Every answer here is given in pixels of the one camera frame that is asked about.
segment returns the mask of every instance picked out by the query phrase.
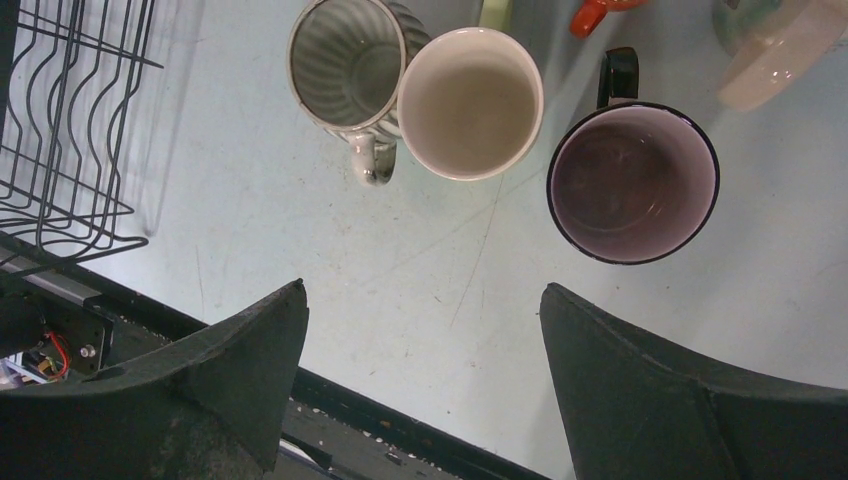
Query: scratch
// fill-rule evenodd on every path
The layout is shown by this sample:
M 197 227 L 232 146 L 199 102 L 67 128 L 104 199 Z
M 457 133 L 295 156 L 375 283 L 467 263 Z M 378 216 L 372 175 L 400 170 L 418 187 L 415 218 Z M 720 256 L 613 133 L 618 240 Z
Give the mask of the scratch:
M 815 275 L 813 275 L 813 278 L 816 278 L 816 277 L 818 277 L 819 275 L 821 275 L 822 273 L 824 273 L 824 272 L 826 272 L 826 271 L 828 271 L 828 270 L 831 270 L 831 269 L 833 269 L 833 268 L 841 267 L 842 265 L 848 265 L 848 260 L 842 260 L 841 262 L 834 262 L 834 263 L 831 263 L 830 265 L 828 265 L 828 266 L 826 266 L 826 267 L 822 268 L 821 270 L 819 270 L 818 272 L 816 272 L 816 274 L 815 274 Z
M 194 246 L 194 261 L 197 265 L 197 284 L 200 286 L 200 316 L 201 320 L 206 320 L 206 299 L 203 296 L 203 276 L 200 275 L 200 251 L 197 245 Z
M 426 247 L 424 247 L 424 248 L 422 248 L 421 250 L 419 250 L 417 253 L 415 253 L 415 254 L 411 255 L 410 257 L 406 258 L 405 260 L 402 260 L 400 263 L 396 263 L 396 264 L 392 265 L 391 267 L 389 267 L 389 269 L 388 269 L 388 270 L 386 270 L 386 271 L 384 271 L 384 272 L 381 272 L 381 273 L 378 273 L 378 274 L 376 274 L 376 275 L 374 275 L 374 276 L 372 276 L 372 277 L 370 277 L 370 278 L 368 278 L 368 279 L 364 280 L 364 281 L 362 282 L 362 285 L 363 285 L 363 286 L 368 285 L 368 284 L 370 284 L 371 282 L 373 282 L 374 280 L 377 280 L 378 278 L 381 278 L 381 277 L 383 277 L 383 276 L 385 276 L 385 275 L 388 275 L 388 274 L 390 274 L 390 273 L 394 272 L 394 271 L 395 271 L 395 270 L 397 270 L 398 268 L 403 267 L 404 265 L 406 265 L 406 264 L 408 264 L 408 263 L 412 262 L 413 260 L 415 260 L 416 258 L 420 257 L 421 255 L 424 255 L 425 253 L 429 252 L 430 250 L 432 250 L 432 249 L 436 248 L 436 247 L 437 247 L 440 243 L 444 242 L 445 240 L 447 240 L 448 238 L 450 238 L 451 236 L 453 236 L 453 234 L 455 234 L 456 232 L 458 232 L 458 231 L 462 230 L 462 229 L 463 229 L 466 225 L 468 225 L 469 223 L 471 223 L 471 222 L 473 222 L 474 220 L 476 220 L 476 219 L 477 219 L 477 217 L 479 217 L 480 215 L 482 215 L 482 214 L 486 213 L 486 212 L 487 212 L 490 208 L 494 207 L 494 206 L 495 206 L 495 205 L 496 205 L 496 204 L 497 204 L 500 200 L 502 200 L 502 199 L 505 199 L 505 198 L 509 197 L 510 195 L 512 195 L 513 193 L 515 193 L 515 192 L 516 192 L 519 188 L 521 188 L 521 187 L 523 187 L 524 185 L 526 185 L 526 184 L 527 184 L 527 182 L 529 182 L 530 180 L 533 180 L 534 178 L 538 177 L 538 176 L 539 176 L 539 174 L 541 174 L 541 173 L 543 173 L 543 172 L 546 172 L 546 171 L 547 171 L 547 169 L 548 169 L 548 167 L 547 167 L 547 166 L 545 166 L 545 167 L 542 167 L 542 168 L 540 168 L 540 169 L 536 170 L 536 171 L 535 171 L 533 174 L 531 174 L 529 177 L 527 177 L 526 179 L 522 180 L 522 181 L 521 181 L 518 185 L 515 185 L 514 187 L 510 188 L 509 190 L 507 190 L 507 191 L 503 192 L 503 195 L 502 195 L 502 196 L 495 196 L 495 201 L 494 201 L 494 202 L 492 202 L 492 203 L 490 203 L 490 204 L 486 205 L 485 207 L 483 207 L 483 208 L 481 208 L 480 210 L 478 210 L 478 211 L 474 212 L 473 214 L 471 214 L 471 216 L 469 216 L 469 217 L 468 217 L 468 218 L 466 218 L 464 221 L 462 221 L 462 222 L 461 222 L 461 223 L 460 223 L 460 224 L 459 224 L 456 228 L 454 228 L 453 230 L 451 230 L 450 232 L 448 232 L 447 234 L 445 234 L 444 236 L 442 236 L 441 238 L 439 238 L 439 239 L 438 239 L 438 240 L 436 240 L 435 242 L 433 242 L 433 243 L 431 243 L 431 244 L 427 245 Z M 501 184 L 500 184 L 500 186 L 498 187 L 498 194 L 500 194 L 500 193 L 501 193 L 501 188 L 502 188 L 502 187 L 503 187 L 503 178 L 501 178 Z
M 462 297 L 459 298 L 459 305 L 456 306 L 456 311 L 453 312 L 450 328 L 453 328 L 453 324 L 456 322 L 456 316 L 459 315 L 459 309 L 462 308 L 462 302 L 465 301 L 465 296 L 468 295 L 468 289 L 471 287 L 471 281 L 474 280 L 474 275 L 477 274 L 477 267 L 480 266 L 480 258 L 483 257 L 483 250 L 486 249 L 486 241 L 489 240 L 489 232 L 492 230 L 492 221 L 495 219 L 495 211 L 498 209 L 498 201 L 500 200 L 501 189 L 503 188 L 503 179 L 504 177 L 501 176 L 501 183 L 498 185 L 498 193 L 495 194 L 495 203 L 492 204 L 492 214 L 489 215 L 489 225 L 486 226 L 486 233 L 483 234 L 483 244 L 480 245 L 480 251 L 477 253 L 477 260 L 474 262 L 474 268 L 471 269 L 471 276 L 468 278 L 468 283 L 465 284 L 465 290 L 462 292 Z
M 236 203 L 236 211 L 237 212 L 241 211 L 242 198 L 244 198 L 244 191 L 239 193 L 238 203 Z M 224 253 L 224 268 L 223 268 L 223 272 L 222 272 L 224 280 L 227 279 L 227 271 L 230 268 L 230 257 L 232 257 L 233 238 L 235 237 L 235 235 L 236 235 L 236 229 L 235 229 L 235 227 L 233 227 L 233 229 L 230 230 L 230 239 L 227 241 L 227 251 L 226 251 L 226 253 Z

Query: white mug handle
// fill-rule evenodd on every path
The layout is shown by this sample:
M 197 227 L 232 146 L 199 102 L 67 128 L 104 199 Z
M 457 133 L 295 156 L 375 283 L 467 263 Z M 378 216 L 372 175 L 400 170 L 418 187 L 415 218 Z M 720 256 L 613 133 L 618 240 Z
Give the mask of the white mug handle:
M 378 142 L 373 133 L 354 133 L 347 141 L 353 149 L 351 165 L 359 183 L 367 187 L 389 183 L 395 171 L 397 142 Z

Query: black mug handle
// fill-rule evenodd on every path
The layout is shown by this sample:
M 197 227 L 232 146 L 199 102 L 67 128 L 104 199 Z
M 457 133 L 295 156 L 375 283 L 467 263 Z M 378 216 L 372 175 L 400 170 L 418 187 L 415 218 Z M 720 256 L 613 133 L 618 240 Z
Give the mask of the black mug handle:
M 598 108 L 609 106 L 613 98 L 639 97 L 639 56 L 630 47 L 607 51 L 601 64 Z

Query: black wire rack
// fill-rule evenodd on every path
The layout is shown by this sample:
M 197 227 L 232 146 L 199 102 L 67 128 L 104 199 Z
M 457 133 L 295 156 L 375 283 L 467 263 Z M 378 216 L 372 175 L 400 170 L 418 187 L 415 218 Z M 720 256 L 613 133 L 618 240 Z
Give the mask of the black wire rack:
M 0 65 L 0 246 L 12 253 L 0 267 L 26 258 L 27 268 L 5 273 L 24 276 L 147 245 L 119 233 L 134 213 L 121 200 L 121 162 L 142 72 L 162 68 L 145 58 L 155 2 L 9 3 L 17 11 L 0 24 L 0 64 L 4 49 L 10 61 Z

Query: screw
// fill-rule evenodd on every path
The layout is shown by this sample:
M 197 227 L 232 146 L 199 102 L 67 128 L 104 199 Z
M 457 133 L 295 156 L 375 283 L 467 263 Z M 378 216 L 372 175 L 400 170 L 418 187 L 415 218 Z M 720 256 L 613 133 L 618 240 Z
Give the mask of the screw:
M 95 350 L 93 345 L 86 345 L 80 348 L 80 357 L 82 358 L 91 358 L 97 355 L 97 350 Z

